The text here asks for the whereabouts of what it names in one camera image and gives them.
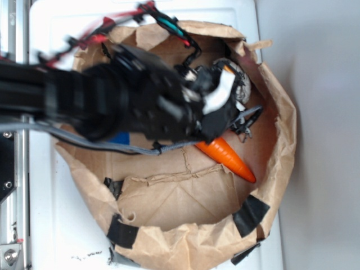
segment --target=gray wall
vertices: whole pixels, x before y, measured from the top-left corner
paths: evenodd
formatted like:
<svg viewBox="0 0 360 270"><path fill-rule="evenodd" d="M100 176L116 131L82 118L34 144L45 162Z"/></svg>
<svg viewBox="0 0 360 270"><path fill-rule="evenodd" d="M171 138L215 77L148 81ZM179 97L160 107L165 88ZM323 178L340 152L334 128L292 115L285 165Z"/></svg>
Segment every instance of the gray wall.
<svg viewBox="0 0 360 270"><path fill-rule="evenodd" d="M360 1L257 0L263 60L296 104L280 207L287 270L360 269Z"/></svg>

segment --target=gray cable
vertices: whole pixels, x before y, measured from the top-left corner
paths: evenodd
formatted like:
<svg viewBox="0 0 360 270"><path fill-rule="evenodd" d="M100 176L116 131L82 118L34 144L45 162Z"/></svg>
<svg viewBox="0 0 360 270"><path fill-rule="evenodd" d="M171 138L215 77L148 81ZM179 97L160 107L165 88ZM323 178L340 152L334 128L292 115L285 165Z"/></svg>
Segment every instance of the gray cable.
<svg viewBox="0 0 360 270"><path fill-rule="evenodd" d="M118 143L110 143L110 142L91 142L88 141L78 135L72 134L68 131L55 128L51 125L44 125L39 123L1 123L0 124L0 132L6 132L6 131L19 131L23 129L31 129L35 131L40 132L47 132L55 137L58 137L59 139L68 141L70 143L73 143L78 146L95 149L95 150L104 150L104 151L131 151L143 155L160 155L161 153L178 149L181 147L185 147L188 145L194 145L195 141L193 142L180 142L175 143L173 145L166 145L161 146L159 149L146 149L138 146L132 146L132 145L122 145Z"/></svg>

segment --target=orange carrot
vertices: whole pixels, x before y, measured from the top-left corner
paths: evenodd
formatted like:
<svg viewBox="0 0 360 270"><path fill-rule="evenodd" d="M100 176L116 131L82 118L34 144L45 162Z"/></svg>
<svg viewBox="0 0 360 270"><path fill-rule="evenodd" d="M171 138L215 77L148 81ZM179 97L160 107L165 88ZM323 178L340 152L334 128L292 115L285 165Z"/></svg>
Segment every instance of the orange carrot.
<svg viewBox="0 0 360 270"><path fill-rule="evenodd" d="M256 182L253 173L223 138L216 138L209 145L205 142L199 142L196 146L216 162L222 163L233 173L251 183Z"/></svg>

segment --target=crumpled paper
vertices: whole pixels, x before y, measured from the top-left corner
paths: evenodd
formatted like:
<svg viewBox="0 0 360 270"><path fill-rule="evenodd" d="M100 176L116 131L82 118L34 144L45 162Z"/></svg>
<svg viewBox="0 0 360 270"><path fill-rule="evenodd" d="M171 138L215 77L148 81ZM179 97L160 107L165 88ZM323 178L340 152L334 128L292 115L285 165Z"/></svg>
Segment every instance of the crumpled paper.
<svg viewBox="0 0 360 270"><path fill-rule="evenodd" d="M114 214L139 227L132 249L116 245L116 252L148 269L211 269L269 235L294 165L296 110L269 67L257 64L255 50L270 46L270 40L247 44L230 26L195 21L179 25L202 48L194 66L231 57L253 83L246 107L264 107L251 128L253 138L241 143L232 132L223 138L254 172L256 184L232 174L195 146L160 156L90 151L63 142L56 148L105 234ZM122 42L155 53L169 65L181 63L190 53L158 25L118 27L109 37L106 46L110 51L112 43ZM82 71L106 61L100 46L90 46L78 52L74 69ZM151 146L141 134L131 134L130 141ZM124 180L118 201L103 184L105 177ZM268 204L270 210L260 225L242 238L231 214L249 194Z"/></svg>

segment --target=green wire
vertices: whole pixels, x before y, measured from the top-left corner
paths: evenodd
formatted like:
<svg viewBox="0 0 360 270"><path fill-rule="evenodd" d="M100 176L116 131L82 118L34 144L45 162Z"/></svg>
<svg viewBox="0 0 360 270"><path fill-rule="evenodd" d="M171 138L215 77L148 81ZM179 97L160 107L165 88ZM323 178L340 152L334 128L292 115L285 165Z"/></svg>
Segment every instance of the green wire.
<svg viewBox="0 0 360 270"><path fill-rule="evenodd" d="M168 20L164 18L157 18L157 20L163 24L166 24L168 27L170 27L172 30L174 30L177 34L184 36L184 33L174 24L169 22Z"/></svg>

